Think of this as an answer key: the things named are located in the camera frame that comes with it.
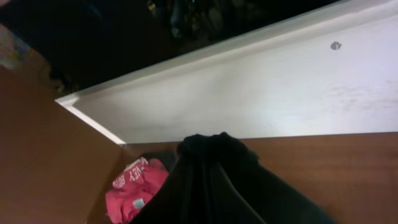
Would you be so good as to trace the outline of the dark green t-shirt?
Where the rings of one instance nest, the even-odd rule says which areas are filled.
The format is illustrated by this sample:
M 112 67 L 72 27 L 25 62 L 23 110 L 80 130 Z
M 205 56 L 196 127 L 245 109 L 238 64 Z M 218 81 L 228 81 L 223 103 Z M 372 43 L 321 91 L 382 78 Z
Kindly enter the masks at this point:
M 227 133 L 186 137 L 177 154 L 164 184 L 133 223 L 334 223 Z

